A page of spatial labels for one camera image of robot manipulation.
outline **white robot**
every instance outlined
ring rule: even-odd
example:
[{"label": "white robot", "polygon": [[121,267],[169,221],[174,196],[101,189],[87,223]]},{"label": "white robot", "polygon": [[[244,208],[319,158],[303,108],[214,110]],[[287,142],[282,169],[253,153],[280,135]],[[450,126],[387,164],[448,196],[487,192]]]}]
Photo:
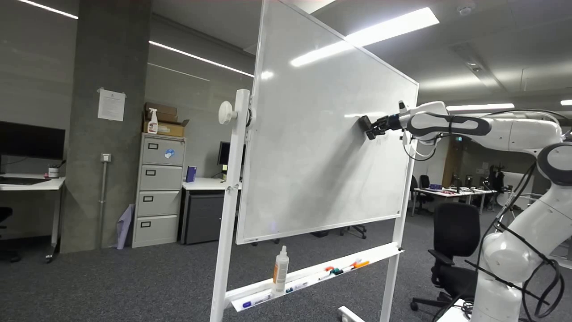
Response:
[{"label": "white robot", "polygon": [[519,212],[502,232],[491,232],[482,241],[477,291],[471,309],[473,322],[516,322],[521,307],[521,289],[559,242],[572,235],[572,142],[555,121],[518,115],[448,115],[443,101],[419,105],[375,119],[362,115],[359,126],[369,139],[385,130],[410,132],[418,140],[435,140],[439,135],[466,135],[471,140],[502,151],[525,151],[536,157],[536,166],[550,180],[539,200]]}]

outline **whiteboard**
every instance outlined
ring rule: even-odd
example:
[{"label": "whiteboard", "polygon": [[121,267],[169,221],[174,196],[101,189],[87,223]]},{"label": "whiteboard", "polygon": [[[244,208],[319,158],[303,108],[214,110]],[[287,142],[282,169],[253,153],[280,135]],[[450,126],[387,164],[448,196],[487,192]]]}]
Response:
[{"label": "whiteboard", "polygon": [[409,164],[400,132],[368,140],[355,119],[393,114],[400,99],[416,105],[418,83],[353,46],[312,64],[291,64],[337,40],[339,33],[305,12],[264,0],[239,244],[400,214]]}]

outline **bottle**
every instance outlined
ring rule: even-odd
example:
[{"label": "bottle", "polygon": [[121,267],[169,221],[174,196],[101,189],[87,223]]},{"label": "bottle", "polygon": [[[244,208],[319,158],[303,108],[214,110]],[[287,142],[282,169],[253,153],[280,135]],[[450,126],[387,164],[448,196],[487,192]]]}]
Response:
[{"label": "bottle", "polygon": [[146,132],[157,133],[158,132],[157,108],[148,106],[148,112],[149,112],[149,121],[146,123]]},{"label": "bottle", "polygon": [[282,250],[275,255],[275,264],[273,264],[273,284],[271,284],[271,294],[284,294],[285,293],[285,275],[287,275],[287,264],[289,257],[285,253],[285,244],[282,244]]}]

